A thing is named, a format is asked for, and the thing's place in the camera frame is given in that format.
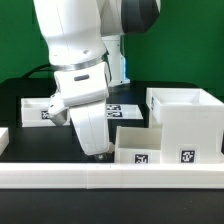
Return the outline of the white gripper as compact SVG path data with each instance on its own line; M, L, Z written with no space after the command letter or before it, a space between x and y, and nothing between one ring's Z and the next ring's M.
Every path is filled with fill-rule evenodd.
M84 153L95 155L97 161L106 160L109 150L107 63L76 71L56 71L54 77L57 89L50 98L50 119L56 125L63 125L70 114Z

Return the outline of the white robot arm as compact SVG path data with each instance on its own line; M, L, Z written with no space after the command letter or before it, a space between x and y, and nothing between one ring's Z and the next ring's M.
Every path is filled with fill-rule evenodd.
M161 0L33 0L56 92L48 113L53 123L71 120L88 156L109 151L106 99L112 80L105 36L148 31Z

